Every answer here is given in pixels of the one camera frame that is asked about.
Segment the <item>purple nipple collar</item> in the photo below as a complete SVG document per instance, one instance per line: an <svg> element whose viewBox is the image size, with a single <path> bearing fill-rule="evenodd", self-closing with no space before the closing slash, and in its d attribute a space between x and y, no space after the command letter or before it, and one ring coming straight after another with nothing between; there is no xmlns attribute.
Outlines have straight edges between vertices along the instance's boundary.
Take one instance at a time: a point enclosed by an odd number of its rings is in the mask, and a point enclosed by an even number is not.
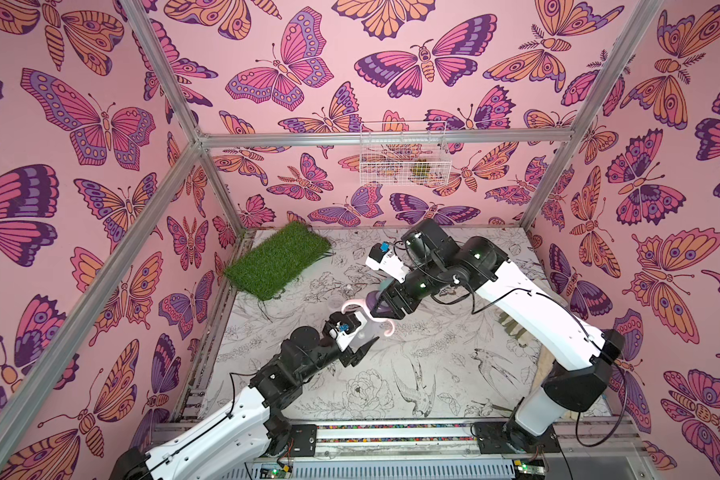
<svg viewBox="0 0 720 480"><path fill-rule="evenodd" d="M382 298L380 290L369 292L365 297L365 303L372 317L393 318L394 312L386 300Z"/></svg>

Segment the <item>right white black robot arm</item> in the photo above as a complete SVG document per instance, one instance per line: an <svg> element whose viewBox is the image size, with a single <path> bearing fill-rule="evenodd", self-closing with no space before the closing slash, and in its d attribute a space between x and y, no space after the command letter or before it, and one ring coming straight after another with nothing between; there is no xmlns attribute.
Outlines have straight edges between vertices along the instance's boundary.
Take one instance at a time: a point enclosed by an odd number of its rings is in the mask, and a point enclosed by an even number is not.
<svg viewBox="0 0 720 480"><path fill-rule="evenodd" d="M435 221L424 220L392 244L375 244L366 264L392 281L369 307L372 319L401 320L426 297L461 287L468 298L498 307L552 355L550 372L522 399L505 424L514 443L536 441L566 412L581 414L604 394L625 339L601 330L564 307L530 280L500 247L473 236L458 244Z"/></svg>

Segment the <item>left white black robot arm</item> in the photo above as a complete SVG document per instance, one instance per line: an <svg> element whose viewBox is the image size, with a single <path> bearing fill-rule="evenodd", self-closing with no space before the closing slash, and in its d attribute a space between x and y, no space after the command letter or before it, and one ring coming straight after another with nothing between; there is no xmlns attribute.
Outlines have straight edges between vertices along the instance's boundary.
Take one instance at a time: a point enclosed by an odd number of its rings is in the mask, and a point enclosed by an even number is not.
<svg viewBox="0 0 720 480"><path fill-rule="evenodd" d="M173 440L142 453L132 447L116 461L112 479L216 479L264 454L287 448L291 424L282 411L303 386L335 362L357 365L385 336L381 324L353 332L346 320L328 321L323 332L300 327L235 398Z"/></svg>

